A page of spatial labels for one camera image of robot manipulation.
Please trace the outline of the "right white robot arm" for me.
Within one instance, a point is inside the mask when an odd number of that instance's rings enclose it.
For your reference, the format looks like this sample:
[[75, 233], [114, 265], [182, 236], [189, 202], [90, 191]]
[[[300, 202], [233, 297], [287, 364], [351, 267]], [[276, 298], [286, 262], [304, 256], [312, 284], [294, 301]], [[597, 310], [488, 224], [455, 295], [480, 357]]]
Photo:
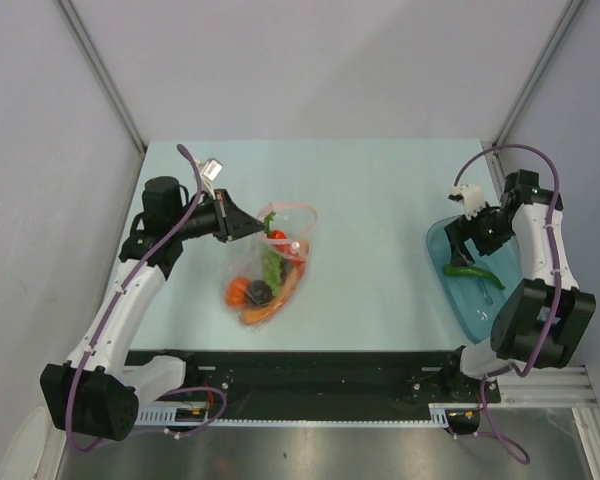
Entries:
[[[443, 393], [464, 401], [476, 391], [477, 379], [509, 370], [525, 376], [534, 368], [565, 367], [596, 300], [580, 289], [569, 267], [558, 190], [542, 188], [538, 173], [518, 170], [506, 177], [497, 206], [488, 204], [477, 185], [454, 184], [449, 198], [464, 208], [444, 228], [449, 259], [441, 267], [441, 278], [453, 305], [461, 306], [457, 295], [469, 282], [479, 293], [495, 293], [504, 303], [488, 338], [462, 348], [459, 366], [443, 373]], [[477, 257], [496, 253], [510, 240], [518, 245], [517, 284], [505, 283], [476, 263]]]

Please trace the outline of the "dark purple toy fruit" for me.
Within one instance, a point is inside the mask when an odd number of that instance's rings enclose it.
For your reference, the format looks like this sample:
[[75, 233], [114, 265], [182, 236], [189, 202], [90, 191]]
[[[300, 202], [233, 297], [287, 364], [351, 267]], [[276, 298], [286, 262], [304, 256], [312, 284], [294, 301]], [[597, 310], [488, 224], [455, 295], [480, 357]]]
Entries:
[[248, 307], [262, 308], [269, 305], [273, 299], [273, 291], [264, 280], [254, 280], [247, 286], [245, 302]]

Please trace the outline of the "clear zip top bag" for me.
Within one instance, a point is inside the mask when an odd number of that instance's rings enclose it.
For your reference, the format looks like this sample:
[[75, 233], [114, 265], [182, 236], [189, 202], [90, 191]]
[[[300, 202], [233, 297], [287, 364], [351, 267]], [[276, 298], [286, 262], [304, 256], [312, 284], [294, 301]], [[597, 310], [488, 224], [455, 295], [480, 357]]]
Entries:
[[264, 230], [231, 261], [223, 297], [229, 312], [256, 328], [290, 302], [310, 263], [310, 238], [318, 220], [304, 203], [271, 203], [257, 215]]

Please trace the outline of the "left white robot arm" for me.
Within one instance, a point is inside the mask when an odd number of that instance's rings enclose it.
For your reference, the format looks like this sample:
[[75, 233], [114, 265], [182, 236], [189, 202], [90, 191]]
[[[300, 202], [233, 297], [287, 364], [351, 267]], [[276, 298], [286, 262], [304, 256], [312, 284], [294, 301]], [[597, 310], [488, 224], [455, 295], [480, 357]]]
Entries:
[[170, 392], [187, 400], [200, 390], [200, 374], [179, 356], [158, 354], [125, 372], [132, 341], [185, 241], [211, 235], [227, 243], [262, 232], [264, 224], [240, 209], [225, 189], [199, 191], [189, 202], [182, 199], [185, 192], [170, 176], [145, 183], [142, 210], [132, 221], [96, 317], [68, 358], [42, 371], [51, 419], [69, 437], [121, 441], [153, 401]]

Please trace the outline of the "red toy carrot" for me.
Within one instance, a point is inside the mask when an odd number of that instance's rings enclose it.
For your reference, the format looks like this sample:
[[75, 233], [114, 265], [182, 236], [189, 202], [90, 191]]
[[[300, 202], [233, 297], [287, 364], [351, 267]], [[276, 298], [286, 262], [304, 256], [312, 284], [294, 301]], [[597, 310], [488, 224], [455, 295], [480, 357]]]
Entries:
[[272, 223], [276, 217], [276, 212], [269, 212], [263, 220], [266, 237], [271, 241], [271, 245], [288, 259], [294, 266], [300, 267], [304, 260], [301, 257], [300, 243], [292, 241], [286, 233], [279, 229], [274, 229]]

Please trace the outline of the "orange toy pumpkin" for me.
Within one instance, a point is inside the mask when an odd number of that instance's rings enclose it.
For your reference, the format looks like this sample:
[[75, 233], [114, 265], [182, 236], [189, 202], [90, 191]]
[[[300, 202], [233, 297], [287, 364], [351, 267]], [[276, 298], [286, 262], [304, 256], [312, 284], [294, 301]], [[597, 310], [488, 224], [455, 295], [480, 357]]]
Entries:
[[251, 281], [244, 276], [234, 277], [227, 285], [225, 303], [230, 308], [241, 308], [246, 304], [247, 290]]

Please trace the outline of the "green toy chili pepper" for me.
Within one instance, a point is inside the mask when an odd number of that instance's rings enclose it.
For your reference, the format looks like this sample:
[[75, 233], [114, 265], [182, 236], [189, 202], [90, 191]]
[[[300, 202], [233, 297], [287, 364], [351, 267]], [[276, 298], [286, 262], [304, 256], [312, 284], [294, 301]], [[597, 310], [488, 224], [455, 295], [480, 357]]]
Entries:
[[505, 289], [505, 285], [494, 273], [477, 266], [454, 266], [446, 264], [443, 266], [442, 271], [445, 276], [478, 278], [491, 282], [499, 290]]

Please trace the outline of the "green toy grapes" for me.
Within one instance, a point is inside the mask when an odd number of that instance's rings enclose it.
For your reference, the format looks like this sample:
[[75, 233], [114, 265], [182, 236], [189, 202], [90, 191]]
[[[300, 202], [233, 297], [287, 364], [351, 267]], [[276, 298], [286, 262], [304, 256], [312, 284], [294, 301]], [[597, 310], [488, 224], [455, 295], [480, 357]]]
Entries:
[[278, 296], [284, 284], [284, 258], [276, 251], [265, 249], [261, 255], [263, 280]]

